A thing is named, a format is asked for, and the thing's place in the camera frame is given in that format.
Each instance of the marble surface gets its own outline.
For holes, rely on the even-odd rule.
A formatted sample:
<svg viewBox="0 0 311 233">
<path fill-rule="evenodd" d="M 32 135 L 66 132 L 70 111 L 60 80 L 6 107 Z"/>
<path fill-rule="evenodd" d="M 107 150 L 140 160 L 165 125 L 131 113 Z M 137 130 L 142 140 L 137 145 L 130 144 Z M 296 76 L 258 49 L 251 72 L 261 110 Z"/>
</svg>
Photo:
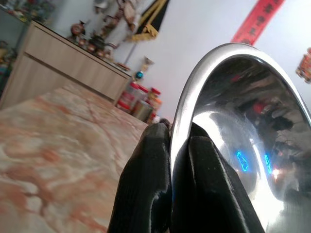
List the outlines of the marble surface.
<svg viewBox="0 0 311 233">
<path fill-rule="evenodd" d="M 145 127 L 75 84 L 1 111 L 0 232 L 106 232 Z"/>
</svg>

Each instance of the red banner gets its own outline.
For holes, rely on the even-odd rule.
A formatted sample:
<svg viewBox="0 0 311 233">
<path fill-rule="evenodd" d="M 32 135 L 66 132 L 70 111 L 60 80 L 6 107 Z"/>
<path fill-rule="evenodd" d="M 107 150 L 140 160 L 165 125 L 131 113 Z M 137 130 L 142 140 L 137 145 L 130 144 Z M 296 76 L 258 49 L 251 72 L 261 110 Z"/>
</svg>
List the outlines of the red banner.
<svg viewBox="0 0 311 233">
<path fill-rule="evenodd" d="M 259 0 L 231 42 L 253 45 L 284 0 Z"/>
</svg>

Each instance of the plastic container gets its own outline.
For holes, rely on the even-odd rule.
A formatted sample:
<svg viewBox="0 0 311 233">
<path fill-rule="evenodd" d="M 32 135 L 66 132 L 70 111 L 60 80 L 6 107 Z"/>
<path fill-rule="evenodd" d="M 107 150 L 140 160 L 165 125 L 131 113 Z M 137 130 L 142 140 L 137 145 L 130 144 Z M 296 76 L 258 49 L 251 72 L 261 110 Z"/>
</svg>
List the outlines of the plastic container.
<svg viewBox="0 0 311 233">
<path fill-rule="evenodd" d="M 139 85 L 137 100 L 145 101 L 148 97 L 148 93 L 149 93 L 149 90 L 146 87 Z"/>
<path fill-rule="evenodd" d="M 130 107 L 133 105 L 134 101 L 135 101 L 135 96 L 124 91 L 119 99 L 119 101 L 122 101 L 123 103 L 126 103 L 127 105 L 129 105 Z"/>
<path fill-rule="evenodd" d="M 122 100 L 118 101 L 117 108 L 121 109 L 122 111 L 124 111 L 126 113 L 130 113 L 130 111 L 131 111 L 131 106 L 124 103 Z"/>
<path fill-rule="evenodd" d="M 162 105 L 162 101 L 158 98 L 150 101 L 150 105 L 153 107 L 154 112 L 156 113 Z"/>
<path fill-rule="evenodd" d="M 120 101 L 130 106 L 130 111 L 137 102 L 139 85 L 136 83 L 131 83 L 128 85 L 125 91 L 123 91 Z"/>
<path fill-rule="evenodd" d="M 152 104 L 152 102 L 158 98 L 158 96 L 161 95 L 161 92 L 158 91 L 155 88 L 151 88 L 151 91 L 148 94 L 148 99 L 147 99 L 147 103 Z"/>
<path fill-rule="evenodd" d="M 139 85 L 137 83 L 131 83 L 127 86 L 125 92 L 135 96 L 137 94 L 138 89 L 139 89 Z"/>
</svg>

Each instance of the black fabric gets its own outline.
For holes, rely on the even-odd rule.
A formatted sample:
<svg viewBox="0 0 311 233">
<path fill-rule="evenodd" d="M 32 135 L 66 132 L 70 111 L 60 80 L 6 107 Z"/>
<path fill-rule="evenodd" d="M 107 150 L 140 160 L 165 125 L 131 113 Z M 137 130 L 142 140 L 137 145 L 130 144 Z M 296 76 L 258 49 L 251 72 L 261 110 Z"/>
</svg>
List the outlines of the black fabric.
<svg viewBox="0 0 311 233">
<path fill-rule="evenodd" d="M 190 139 L 189 159 L 195 196 L 190 200 L 191 232 L 264 233 L 237 173 L 208 137 Z"/>
<path fill-rule="evenodd" d="M 170 225 L 172 187 L 169 130 L 148 126 L 126 164 L 108 233 L 164 233 Z"/>
<path fill-rule="evenodd" d="M 154 6 L 154 4 L 156 4 L 157 0 L 155 0 L 151 5 L 150 7 L 148 7 L 148 9 L 142 14 L 142 15 L 145 15 L 146 12 L 152 8 Z M 167 0 L 164 4 L 164 6 L 162 7 L 162 9 L 160 10 L 160 12 L 156 15 L 156 17 L 154 18 L 154 20 L 151 22 L 151 25 L 157 30 L 159 31 L 160 30 L 160 27 L 161 27 L 161 24 L 162 24 L 162 21 L 163 21 L 163 18 L 165 16 L 165 13 L 166 13 L 166 9 L 167 9 L 167 6 L 169 4 L 170 0 Z M 145 28 L 147 22 L 149 21 L 150 17 L 153 15 L 153 12 L 143 21 L 143 23 L 139 26 L 137 32 L 135 34 L 141 34 L 143 29 Z"/>
</svg>

